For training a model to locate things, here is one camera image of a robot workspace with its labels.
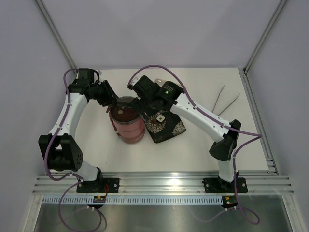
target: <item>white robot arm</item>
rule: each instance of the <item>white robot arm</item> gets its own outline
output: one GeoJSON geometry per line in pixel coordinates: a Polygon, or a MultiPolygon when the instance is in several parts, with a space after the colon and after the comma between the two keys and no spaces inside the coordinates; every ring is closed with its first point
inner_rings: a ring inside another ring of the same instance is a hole
{"type": "Polygon", "coordinates": [[[77,174],[83,179],[83,192],[102,190],[104,181],[101,170],[84,161],[83,153],[74,139],[78,122],[90,99],[108,106],[118,98],[106,80],[94,81],[94,73],[92,69],[78,70],[78,78],[68,87],[69,95],[66,95],[56,124],[48,135],[41,135],[39,138],[42,156],[44,161],[47,160],[47,169],[77,174]]]}
{"type": "Polygon", "coordinates": [[[138,97],[132,102],[132,105],[144,120],[147,120],[147,117],[155,115],[160,110],[171,111],[186,118],[208,134],[214,140],[210,154],[218,160],[219,178],[227,183],[234,180],[232,155],[236,148],[238,133],[221,127],[218,123],[205,117],[196,108],[204,111],[223,125],[228,125],[237,130],[241,127],[240,122],[237,120],[233,122],[224,120],[196,102],[194,102],[195,106],[193,106],[184,94],[183,89],[170,81],[160,87],[147,76],[143,76],[134,79],[128,88],[137,93],[138,97]]]}
{"type": "MultiPolygon", "coordinates": [[[[212,138],[212,140],[214,140],[216,143],[224,139],[224,135],[228,133],[228,129],[219,126],[217,123],[215,123],[214,121],[210,120],[209,118],[202,115],[202,113],[197,111],[196,108],[193,107],[193,105],[189,102],[189,99],[184,93],[182,93],[177,98],[176,101],[177,104],[173,105],[170,109],[172,113],[182,116],[186,118],[188,121],[192,122],[194,125],[203,130],[206,134],[208,134],[212,138]]],[[[195,104],[196,107],[199,107],[208,115],[218,119],[220,122],[226,125],[229,125],[230,123],[229,121],[218,117],[217,115],[205,109],[198,103],[195,102],[195,104]]],[[[232,159],[227,161],[220,161],[217,159],[217,161],[219,166],[219,177],[224,181],[232,182],[234,180],[234,169],[232,159]]]]}

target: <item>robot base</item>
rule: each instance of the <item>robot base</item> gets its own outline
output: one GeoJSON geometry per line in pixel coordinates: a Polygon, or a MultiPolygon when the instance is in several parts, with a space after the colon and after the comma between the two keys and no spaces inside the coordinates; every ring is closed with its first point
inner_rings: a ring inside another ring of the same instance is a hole
{"type": "Polygon", "coordinates": [[[103,178],[102,171],[98,168],[98,175],[94,181],[84,181],[77,186],[78,193],[118,193],[119,178],[103,178]]]}
{"type": "MultiPolygon", "coordinates": [[[[231,193],[235,194],[234,181],[231,183],[226,182],[219,177],[217,178],[204,178],[203,180],[205,193],[231,193]]],[[[246,179],[237,177],[237,193],[247,193],[248,188],[246,179]]]]}

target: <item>purple cable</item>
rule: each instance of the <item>purple cable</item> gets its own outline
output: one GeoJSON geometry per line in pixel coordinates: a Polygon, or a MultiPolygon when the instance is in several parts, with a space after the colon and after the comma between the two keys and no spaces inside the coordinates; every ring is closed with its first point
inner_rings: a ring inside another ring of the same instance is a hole
{"type": "MultiPolygon", "coordinates": [[[[252,214],[254,214],[254,215],[259,219],[259,216],[257,215],[257,213],[254,212],[253,210],[248,209],[248,208],[246,208],[246,207],[242,207],[242,209],[251,212],[252,214]]],[[[194,212],[192,211],[192,209],[191,209],[190,207],[189,207],[189,210],[190,210],[192,216],[193,216],[197,221],[199,221],[199,222],[201,222],[201,223],[209,223],[209,222],[214,221],[214,220],[215,220],[217,217],[219,217],[221,214],[223,214],[223,213],[225,213],[225,212],[227,212],[227,211],[230,211],[230,210],[235,210],[235,208],[228,208],[228,209],[226,209],[226,210],[222,210],[222,211],[220,211],[218,214],[216,214],[213,218],[211,218],[211,219],[209,219],[209,220],[202,220],[202,219],[198,218],[198,217],[194,214],[194,212]]]]}
{"type": "MultiPolygon", "coordinates": [[[[236,171],[236,161],[235,161],[235,157],[236,157],[237,153],[238,153],[244,146],[248,145],[249,143],[254,142],[255,140],[260,139],[260,138],[262,137],[262,135],[257,134],[257,133],[251,133],[251,132],[246,132],[246,131],[242,131],[242,130],[237,130],[237,129],[235,129],[235,128],[231,128],[231,127],[225,125],[224,123],[220,122],[219,120],[213,118],[212,116],[208,115],[206,112],[204,112],[204,111],[201,110],[200,108],[196,107],[196,104],[194,103],[194,101],[193,101],[192,98],[190,97],[190,95],[189,95],[189,93],[188,93],[186,87],[185,87],[184,84],[181,82],[181,80],[180,80],[171,70],[169,70],[168,68],[166,68],[166,67],[164,67],[164,66],[162,66],[162,65],[152,64],[152,65],[147,65],[147,66],[145,66],[145,67],[143,67],[143,68],[137,70],[137,71],[133,74],[133,76],[130,78],[130,80],[129,80],[129,82],[128,82],[128,85],[131,84],[131,82],[133,81],[134,77],[135,77],[138,73],[140,73],[140,72],[143,71],[144,69],[148,69],[148,68],[161,68],[161,69],[164,69],[165,71],[167,71],[169,74],[171,74],[171,75],[179,82],[179,84],[182,86],[182,88],[183,88],[183,90],[184,90],[184,93],[186,94],[187,98],[189,99],[189,102],[190,102],[202,115],[204,115],[205,117],[207,117],[207,118],[209,118],[210,120],[214,121],[215,123],[219,124],[221,127],[227,128],[227,129],[229,129],[229,130],[231,130],[231,131],[235,131],[235,132],[237,132],[237,133],[246,134],[246,135],[250,135],[250,136],[256,136],[254,139],[251,139],[251,140],[245,142],[243,145],[241,145],[241,146],[235,151],[235,153],[234,153],[234,155],[233,155],[233,167],[234,167],[234,188],[235,188],[235,196],[236,196],[236,199],[237,199],[237,202],[238,202],[238,207],[237,207],[237,209],[240,209],[242,215],[244,216],[244,218],[245,218],[249,223],[251,223],[251,224],[253,224],[253,225],[258,225],[258,224],[260,224],[260,217],[259,217],[253,210],[248,209],[248,208],[245,208],[245,207],[242,207],[242,206],[240,205],[240,201],[239,201],[239,197],[238,197],[238,193],[237,193],[237,188],[236,188],[236,187],[237,187],[237,181],[236,181],[236,179],[237,179],[237,171],[236,171]],[[250,219],[248,219],[247,215],[246,215],[245,212],[243,211],[244,209],[245,209],[245,210],[248,210],[248,211],[250,211],[250,212],[252,212],[252,213],[257,217],[257,222],[253,222],[253,221],[251,221],[250,219]]],[[[218,213],[213,219],[217,218],[217,217],[218,217],[221,213],[223,213],[223,212],[218,213]]]]}
{"type": "MultiPolygon", "coordinates": [[[[61,202],[62,202],[64,196],[67,194],[67,192],[68,192],[71,188],[75,187],[76,185],[78,185],[78,184],[80,184],[80,183],[82,183],[82,181],[78,181],[78,182],[76,182],[74,185],[72,185],[71,187],[69,187],[69,188],[62,194],[62,196],[61,196],[61,198],[60,198],[60,201],[59,201],[59,203],[58,203],[58,214],[59,214],[59,217],[60,217],[60,220],[61,220],[62,224],[63,224],[66,228],[68,228],[69,230],[75,231],[75,232],[85,232],[85,231],[78,231],[78,230],[73,229],[73,228],[71,228],[70,226],[68,226],[68,225],[66,224],[65,220],[63,219],[63,217],[61,216],[61,211],[60,211],[61,208],[60,208],[60,206],[61,206],[61,202]]],[[[99,223],[98,226],[95,227],[93,230],[90,230],[90,231],[87,231],[87,232],[94,232],[94,231],[96,231],[96,230],[101,226],[101,223],[102,223],[102,216],[101,216],[100,211],[99,211],[98,209],[96,209],[96,208],[93,208],[93,209],[99,214],[100,223],[99,223]]]]}
{"type": "Polygon", "coordinates": [[[235,189],[235,196],[236,196],[236,200],[238,202],[238,208],[240,209],[242,215],[244,216],[244,218],[251,224],[253,225],[258,225],[260,224],[260,217],[254,212],[254,211],[251,211],[257,218],[257,222],[254,222],[254,221],[251,221],[247,215],[245,214],[245,212],[243,211],[243,209],[245,209],[244,207],[242,207],[239,203],[239,196],[238,196],[238,193],[237,193],[237,170],[236,170],[236,155],[237,153],[246,145],[248,145],[249,143],[252,143],[254,142],[255,140],[258,140],[260,137],[255,137],[247,142],[245,142],[244,144],[242,144],[234,153],[233,155],[233,168],[234,168],[234,189],[235,189]]]}
{"type": "Polygon", "coordinates": [[[208,115],[207,113],[205,113],[203,110],[201,110],[200,108],[196,107],[196,104],[194,103],[194,101],[192,100],[192,98],[190,97],[186,87],[184,86],[184,84],[181,82],[181,80],[171,71],[169,70],[168,68],[162,66],[162,65],[157,65],[157,64],[151,64],[151,65],[147,65],[139,70],[137,70],[133,76],[130,78],[129,82],[128,82],[128,85],[131,84],[132,80],[134,79],[134,77],[140,73],[141,71],[143,71],[144,69],[148,69],[148,68],[161,68],[161,69],[164,69],[165,71],[167,71],[169,74],[171,74],[178,82],[179,84],[182,86],[183,90],[184,90],[184,93],[186,94],[187,98],[189,99],[189,102],[193,105],[193,107],[195,107],[202,115],[204,115],[205,117],[209,118],[210,120],[214,121],[215,123],[219,124],[221,127],[224,127],[224,128],[227,128],[231,131],[235,131],[235,132],[238,132],[238,133],[241,133],[241,134],[246,134],[246,135],[251,135],[251,136],[259,136],[259,137],[262,137],[260,134],[256,134],[256,133],[251,133],[251,132],[246,132],[246,131],[242,131],[242,130],[237,130],[237,129],[234,129],[234,128],[231,128],[227,125],[225,125],[224,123],[220,122],[219,120],[213,118],[212,116],[208,115]]]}
{"type": "MultiPolygon", "coordinates": [[[[85,210],[85,209],[86,209],[86,207],[79,208],[79,209],[75,210],[70,216],[67,216],[66,218],[63,218],[63,220],[66,221],[66,220],[68,220],[70,217],[72,217],[74,214],[76,214],[76,213],[78,213],[78,212],[80,212],[80,211],[82,211],[82,210],[85,210]]],[[[57,226],[57,225],[62,224],[62,221],[57,222],[57,223],[52,223],[52,222],[50,222],[50,223],[51,223],[53,226],[57,226]]]]}
{"type": "MultiPolygon", "coordinates": [[[[66,81],[66,77],[67,77],[67,74],[68,74],[70,71],[74,71],[74,70],[78,70],[78,69],[69,69],[69,70],[67,70],[67,71],[64,73],[64,75],[63,75],[63,82],[64,82],[64,86],[65,86],[65,89],[66,89],[66,94],[67,94],[67,96],[68,96],[68,105],[67,105],[66,111],[65,111],[65,113],[64,113],[64,115],[63,115],[63,118],[62,118],[62,120],[61,120],[61,122],[60,122],[60,124],[59,124],[59,127],[58,127],[57,130],[55,131],[55,134],[52,136],[50,142],[48,143],[48,146],[47,146],[47,149],[46,149],[46,152],[45,152],[45,156],[44,156],[44,167],[45,167],[45,170],[46,170],[46,173],[47,173],[48,177],[49,177],[50,179],[54,180],[54,181],[63,180],[64,178],[66,178],[66,177],[69,176],[69,175],[73,175],[73,176],[75,176],[75,177],[81,179],[81,181],[79,181],[79,182],[75,183],[74,185],[72,185],[71,187],[69,187],[69,188],[63,193],[63,195],[61,196],[61,199],[60,199],[59,205],[58,205],[58,214],[59,214],[59,218],[60,218],[61,222],[63,223],[63,225],[64,225],[66,228],[68,228],[69,230],[72,230],[72,231],[82,232],[82,231],[78,231],[78,230],[75,230],[75,229],[71,228],[70,226],[68,226],[68,225],[65,223],[65,219],[63,219],[63,217],[62,217],[62,215],[61,215],[60,205],[61,205],[62,199],[63,199],[64,196],[67,194],[67,192],[68,192],[71,188],[73,188],[74,186],[76,186],[76,185],[82,183],[83,177],[80,176],[80,175],[78,175],[78,174],[75,174],[75,173],[67,173],[67,174],[63,175],[62,177],[60,177],[60,178],[54,178],[54,177],[51,175],[50,170],[48,169],[48,163],[47,163],[50,148],[51,148],[51,146],[52,146],[52,144],[53,144],[53,142],[54,142],[56,136],[58,135],[59,131],[61,130],[61,127],[62,127],[62,125],[63,125],[63,123],[64,123],[64,121],[65,121],[65,119],[66,119],[66,117],[67,117],[67,115],[68,115],[69,109],[70,109],[71,97],[70,97],[70,92],[69,92],[69,89],[68,89],[68,84],[67,84],[67,81],[66,81]]],[[[101,213],[100,213],[100,211],[97,210],[97,209],[95,209],[95,211],[99,214],[100,223],[99,223],[99,225],[98,225],[95,229],[93,229],[93,230],[91,230],[91,231],[88,231],[88,232],[94,232],[94,231],[96,231],[96,230],[101,226],[101,223],[102,223],[102,216],[101,216],[101,213]]]]}

